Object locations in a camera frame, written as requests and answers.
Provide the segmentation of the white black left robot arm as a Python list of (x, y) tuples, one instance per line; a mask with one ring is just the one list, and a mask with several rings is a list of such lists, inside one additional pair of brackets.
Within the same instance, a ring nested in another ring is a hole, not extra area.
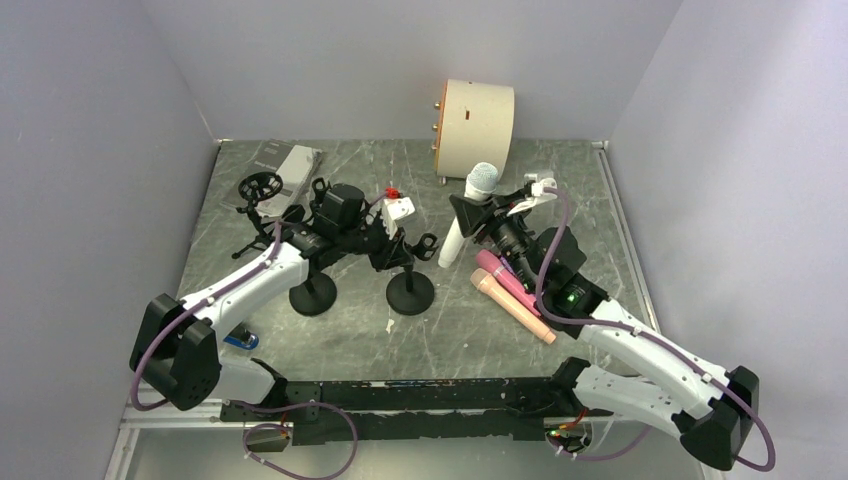
[(362, 190), (312, 183), (309, 206), (292, 206), (274, 222), (268, 247), (213, 285), (175, 299), (162, 294), (146, 307), (130, 358), (129, 399), (138, 411), (164, 405), (190, 410), (208, 397), (279, 406), (285, 378), (266, 362), (222, 360), (225, 339), (273, 298), (287, 293), (294, 311), (314, 317), (330, 310), (338, 289), (324, 269), (348, 255), (369, 258), (375, 271), (403, 268), (412, 292), (438, 238), (407, 240), (402, 222), (415, 213), (410, 198), (386, 189), (374, 202)]

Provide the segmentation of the black round-base mic stand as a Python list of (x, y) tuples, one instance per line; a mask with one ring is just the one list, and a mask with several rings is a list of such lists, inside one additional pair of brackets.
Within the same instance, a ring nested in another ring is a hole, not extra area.
[(333, 279), (311, 269), (307, 279), (289, 290), (289, 303), (300, 315), (314, 317), (328, 311), (335, 303), (338, 290)]
[[(437, 250), (438, 238), (432, 233), (425, 233), (415, 245), (410, 246), (414, 261), (428, 261)], [(386, 300), (398, 314), (419, 315), (432, 305), (435, 287), (429, 277), (414, 269), (414, 264), (402, 269), (403, 273), (394, 276), (387, 284)]]

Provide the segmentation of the peach microphone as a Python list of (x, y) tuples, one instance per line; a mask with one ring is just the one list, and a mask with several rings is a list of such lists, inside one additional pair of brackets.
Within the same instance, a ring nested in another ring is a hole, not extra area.
[(556, 341), (557, 335), (501, 286), (492, 274), (478, 268), (471, 274), (470, 280), (478, 291), (489, 296), (538, 339), (548, 345)]

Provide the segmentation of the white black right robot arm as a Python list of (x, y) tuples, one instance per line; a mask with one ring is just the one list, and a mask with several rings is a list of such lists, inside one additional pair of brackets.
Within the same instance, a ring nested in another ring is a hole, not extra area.
[(728, 370), (686, 351), (584, 277), (579, 270), (586, 256), (566, 219), (538, 236), (528, 230), (527, 189), (488, 200), (453, 194), (449, 201), (461, 236), (494, 244), (534, 294), (543, 322), (614, 355), (644, 378), (620, 378), (569, 359), (553, 378), (580, 405), (662, 430), (716, 470), (737, 463), (761, 472), (775, 467), (774, 440), (759, 415), (756, 373), (744, 366)]

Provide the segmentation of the white microphone silver grille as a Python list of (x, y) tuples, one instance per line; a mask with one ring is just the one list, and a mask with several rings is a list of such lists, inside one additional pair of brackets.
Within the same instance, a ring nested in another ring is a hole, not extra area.
[(463, 248), (465, 232), (470, 225), (467, 200), (483, 202), (489, 199), (497, 187), (498, 175), (498, 169), (495, 165), (480, 162), (466, 176), (463, 201), (456, 203), (455, 199), (451, 200), (451, 206), (457, 206), (458, 210), (455, 211), (454, 220), (439, 253), (437, 263), (440, 267), (450, 267)]

